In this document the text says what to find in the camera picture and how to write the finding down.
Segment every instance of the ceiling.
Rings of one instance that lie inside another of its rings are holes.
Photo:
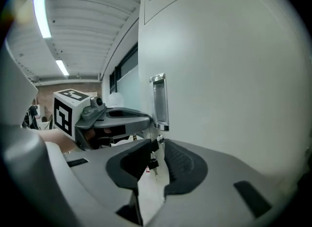
[[[37,84],[96,80],[124,35],[138,19],[140,0],[46,0],[52,37],[43,39],[32,0],[20,11],[7,36],[16,62]],[[55,60],[63,60],[64,77]]]

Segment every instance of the white wall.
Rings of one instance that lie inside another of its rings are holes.
[[[106,103],[110,93],[109,76],[114,71],[115,67],[120,63],[123,57],[130,51],[130,49],[137,43],[138,40],[138,20],[132,25],[127,34],[124,36],[119,46],[116,48],[111,60],[109,61],[104,76],[102,79],[102,97]]]

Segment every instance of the fluorescent ceiling light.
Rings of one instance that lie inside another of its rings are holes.
[[[65,66],[64,66],[63,61],[57,60],[56,62],[57,62],[57,64],[58,64],[58,67],[59,67],[60,70],[62,71],[62,73],[63,73],[65,76],[68,76],[69,74],[68,74],[68,72],[67,72],[67,70],[66,70],[66,68],[65,68]]]
[[[34,9],[35,15],[37,19],[37,23],[42,34],[42,37],[50,38],[51,33],[48,25],[47,15],[45,13],[45,0],[33,0],[34,1]]]

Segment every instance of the brick wall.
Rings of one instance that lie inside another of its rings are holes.
[[[47,119],[52,114],[53,93],[70,88],[81,92],[97,92],[98,96],[102,94],[101,83],[68,83],[37,86],[37,103],[45,107],[44,110]]]

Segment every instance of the white ceiling panel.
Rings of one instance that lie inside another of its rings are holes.
[[[45,0],[51,39],[43,39],[33,6],[27,23],[15,23],[9,47],[29,77],[63,78],[55,63],[63,60],[70,76],[98,77],[115,50],[116,39],[128,31],[140,0]]]

